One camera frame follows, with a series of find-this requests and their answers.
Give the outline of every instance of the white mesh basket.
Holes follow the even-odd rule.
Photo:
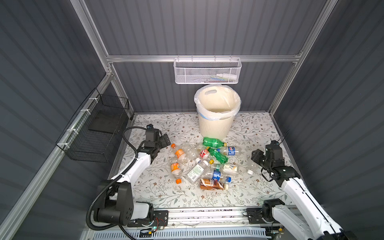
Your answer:
[[[175,58],[177,84],[235,84],[238,83],[241,61],[239,58]]]

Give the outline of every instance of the trash can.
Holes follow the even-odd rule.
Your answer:
[[[210,84],[200,88],[194,97],[203,137],[224,139],[239,112],[241,100],[230,87]]]

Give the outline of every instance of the floral pattern table surface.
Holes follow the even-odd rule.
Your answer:
[[[139,114],[136,116],[134,126],[145,127],[148,124],[153,124],[155,128],[167,133],[171,142],[175,144],[199,143],[203,139],[199,133],[197,114]],[[176,184],[170,173],[169,159],[173,154],[168,146],[160,150],[157,158],[133,184],[134,199],[151,202],[155,208],[258,206],[262,205],[264,200],[273,198],[280,198],[286,204],[293,204],[274,181],[267,182],[260,171],[249,175],[245,169],[253,150],[263,150],[266,143],[278,138],[279,135],[268,113],[239,113],[224,141],[231,146],[241,146],[245,154],[229,157],[230,163],[239,166],[240,174],[232,178],[228,190],[201,190],[198,181],[191,184],[184,177],[181,184]],[[144,139],[143,130],[134,129],[129,141],[138,147]],[[283,145],[281,147],[286,165],[290,166],[287,152]],[[133,150],[127,146],[120,170],[131,161],[133,155]],[[191,161],[181,165],[183,175],[186,175],[195,164]]]

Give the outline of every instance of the corrugated panel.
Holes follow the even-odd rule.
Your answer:
[[[0,36],[3,221],[105,72],[69,1],[0,1]],[[80,168],[80,163],[73,164]],[[91,169],[83,171],[86,177]],[[71,184],[63,180],[60,184],[68,197],[75,194]],[[27,220],[36,221],[32,216]],[[45,227],[58,230],[59,225]],[[37,233],[30,225],[21,229],[26,228]]]
[[[325,0],[86,0],[110,55],[297,54]]]
[[[359,239],[384,229],[384,1],[339,1],[275,118],[309,189]]]
[[[135,112],[196,111],[200,84],[176,84],[172,63],[114,63]],[[268,110],[292,63],[243,63],[238,84],[241,110]]]

